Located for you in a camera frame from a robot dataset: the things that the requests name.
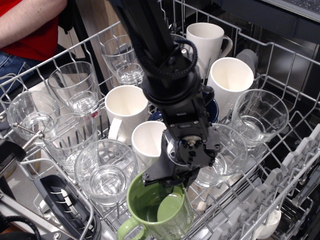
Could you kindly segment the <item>person forearm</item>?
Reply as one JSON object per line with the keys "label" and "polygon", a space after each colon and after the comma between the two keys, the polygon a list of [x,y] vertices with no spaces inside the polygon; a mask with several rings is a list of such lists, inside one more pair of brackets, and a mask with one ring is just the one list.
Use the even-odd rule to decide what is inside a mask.
{"label": "person forearm", "polygon": [[66,0],[23,0],[0,17],[0,47],[4,48],[32,34],[57,17]]}

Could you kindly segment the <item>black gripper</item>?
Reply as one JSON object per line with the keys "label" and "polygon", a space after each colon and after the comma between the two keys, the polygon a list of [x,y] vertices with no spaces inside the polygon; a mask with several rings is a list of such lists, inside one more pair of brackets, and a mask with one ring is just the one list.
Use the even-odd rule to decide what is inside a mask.
{"label": "black gripper", "polygon": [[[148,92],[144,94],[163,115],[173,119],[191,115],[190,98],[198,93],[207,93],[206,102],[214,98],[213,88],[205,85],[173,101],[155,99]],[[161,138],[160,157],[142,174],[143,184],[160,183],[164,188],[183,184],[187,188],[197,179],[201,168],[213,165],[220,149],[220,135],[212,124],[207,127],[188,122],[166,125]]]}

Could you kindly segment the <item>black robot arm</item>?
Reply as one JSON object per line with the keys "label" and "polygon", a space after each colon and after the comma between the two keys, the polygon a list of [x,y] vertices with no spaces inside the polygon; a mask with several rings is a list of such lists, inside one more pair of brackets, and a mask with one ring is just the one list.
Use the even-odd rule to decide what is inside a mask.
{"label": "black robot arm", "polygon": [[142,182],[188,187],[201,168],[214,164],[220,150],[219,133],[206,109],[214,90],[202,84],[198,53],[186,56],[172,39],[157,1],[113,0],[111,5],[144,70],[143,93],[167,128],[160,157],[144,171]]}

